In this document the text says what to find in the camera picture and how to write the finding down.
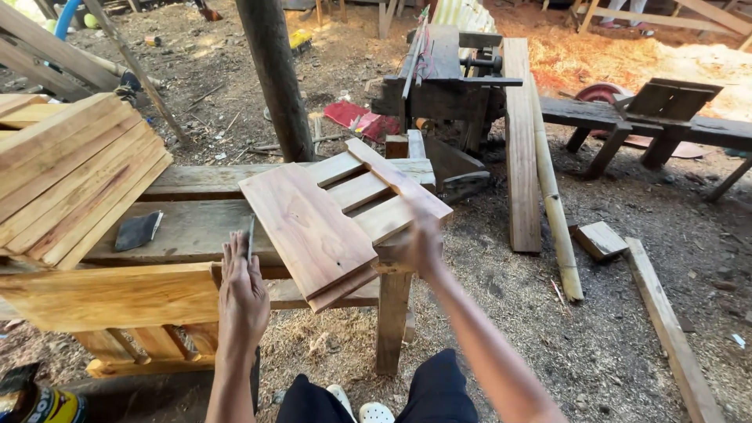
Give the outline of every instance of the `hand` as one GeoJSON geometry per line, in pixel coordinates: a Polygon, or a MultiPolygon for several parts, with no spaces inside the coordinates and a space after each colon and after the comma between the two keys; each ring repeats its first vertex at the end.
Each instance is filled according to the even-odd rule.
{"type": "Polygon", "coordinates": [[[253,356],[269,324],[269,293],[261,280],[259,258],[248,263],[248,235],[230,233],[222,244],[222,287],[220,288],[220,338],[226,348],[247,348],[253,356]]]}
{"type": "Polygon", "coordinates": [[[441,265],[441,231],[438,219],[417,201],[410,201],[413,212],[412,239],[407,261],[424,277],[432,275],[441,265]]]}

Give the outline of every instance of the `black pants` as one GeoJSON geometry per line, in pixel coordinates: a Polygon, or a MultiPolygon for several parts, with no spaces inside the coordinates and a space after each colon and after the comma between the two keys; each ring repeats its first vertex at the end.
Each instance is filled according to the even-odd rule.
{"type": "MultiPolygon", "coordinates": [[[[478,423],[478,413],[465,390],[466,383],[457,366],[456,352],[453,349],[439,352],[415,370],[408,405],[399,413],[396,423],[478,423]]],[[[334,395],[310,383],[305,375],[295,377],[277,414],[277,423],[352,421],[334,395]]]]}

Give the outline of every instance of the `corrugated metal sheet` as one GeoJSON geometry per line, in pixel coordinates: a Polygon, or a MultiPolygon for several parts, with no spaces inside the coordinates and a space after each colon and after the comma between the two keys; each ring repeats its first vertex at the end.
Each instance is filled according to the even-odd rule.
{"type": "MultiPolygon", "coordinates": [[[[476,0],[438,0],[431,23],[455,25],[460,31],[491,32],[496,34],[496,23],[476,0]]],[[[461,48],[459,57],[467,57],[470,48],[461,48]]]]}

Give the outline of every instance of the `dirt ground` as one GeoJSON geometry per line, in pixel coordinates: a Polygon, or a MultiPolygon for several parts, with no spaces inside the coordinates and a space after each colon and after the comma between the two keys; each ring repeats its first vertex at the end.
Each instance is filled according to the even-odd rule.
{"type": "MultiPolygon", "coordinates": [[[[653,76],[686,79],[726,86],[703,114],[752,120],[752,54],[733,50],[738,39],[711,34],[698,40],[689,30],[662,26],[654,27],[652,38],[629,29],[595,29],[578,36],[562,25],[562,11],[489,3],[499,32],[529,39],[531,69],[543,95],[575,93],[597,81],[636,91],[653,76]]],[[[211,7],[225,20],[206,23],[195,8],[182,4],[114,20],[143,67],[167,81],[162,94],[191,135],[192,141],[174,152],[176,164],[280,161],[277,156],[241,153],[249,146],[275,144],[276,139],[271,123],[262,117],[263,95],[234,2],[219,0],[211,7]],[[160,35],[164,45],[144,45],[140,41],[145,35],[160,35]],[[185,113],[198,97],[220,85],[185,113]],[[226,158],[216,158],[219,154],[226,158]]],[[[301,12],[288,12],[290,32],[314,32],[314,48],[296,60],[308,112],[321,113],[342,90],[353,102],[368,104],[369,96],[377,93],[375,88],[365,93],[365,83],[395,71],[407,50],[405,33],[415,23],[412,13],[407,8],[405,17],[394,20],[389,38],[380,41],[375,37],[375,6],[348,5],[348,24],[339,22],[337,14],[325,15],[321,29],[315,15],[301,21],[301,12]]],[[[93,30],[70,39],[94,54],[120,59],[110,42],[93,30]]],[[[170,136],[151,106],[141,111],[170,136]]],[[[496,123],[493,133],[502,127],[503,122],[496,123]]],[[[707,205],[699,194],[739,166],[738,158],[705,147],[708,154],[702,159],[671,159],[664,170],[649,172],[638,164],[641,151],[623,148],[604,178],[584,182],[573,174],[587,167],[601,142],[589,138],[574,155],[562,149],[571,128],[549,125],[547,131],[564,206],[580,224],[604,220],[620,235],[643,242],[674,311],[696,326],[687,338],[727,421],[752,421],[752,357],[730,338],[736,333],[752,342],[752,327],[742,323],[744,314],[752,311],[752,251],[739,241],[752,241],[752,176],[745,176],[718,204],[707,205]],[[687,179],[688,172],[704,176],[708,185],[687,179]],[[719,275],[721,267],[731,269],[730,274],[719,275]],[[735,291],[713,286],[723,278],[734,281],[735,291]]],[[[340,132],[345,130],[324,120],[324,135],[340,132]]],[[[331,156],[342,149],[341,142],[328,142],[320,153],[331,156]]],[[[586,299],[564,311],[549,282],[558,280],[558,270],[546,220],[541,219],[542,254],[512,253],[503,150],[496,146],[483,160],[493,183],[455,206],[455,218],[444,229],[445,257],[468,294],[571,421],[689,421],[626,262],[597,264],[575,245],[586,299]]],[[[297,373],[308,374],[319,385],[343,385],[355,410],[378,400],[399,413],[416,367],[442,348],[459,348],[450,322],[423,281],[414,281],[410,307],[416,314],[417,338],[402,349],[396,377],[377,377],[372,371],[375,309],[339,309],[320,316],[305,310],[274,312],[262,341],[259,420],[274,421],[278,405],[272,397],[297,373]],[[311,349],[319,338],[325,342],[311,349]]],[[[90,356],[68,335],[39,333],[23,324],[0,340],[0,358],[0,371],[42,359],[42,379],[59,384],[85,378],[90,356]]],[[[481,420],[498,421],[461,355],[460,363],[481,420]]]]}

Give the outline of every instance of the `white pants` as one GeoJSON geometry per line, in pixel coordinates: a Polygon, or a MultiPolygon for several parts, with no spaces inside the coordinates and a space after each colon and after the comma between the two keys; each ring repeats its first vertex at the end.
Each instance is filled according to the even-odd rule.
{"type": "MultiPolygon", "coordinates": [[[[613,11],[619,11],[621,10],[622,6],[624,6],[624,3],[626,3],[626,0],[611,0],[611,3],[608,5],[608,8],[613,11]]],[[[647,4],[647,0],[629,0],[629,11],[634,12],[636,14],[641,14],[642,10],[645,9],[645,5],[647,4]]],[[[600,23],[607,23],[614,20],[613,17],[603,17],[601,19],[600,23]]],[[[629,26],[637,26],[640,24],[640,21],[638,20],[630,20],[629,26]]]]}

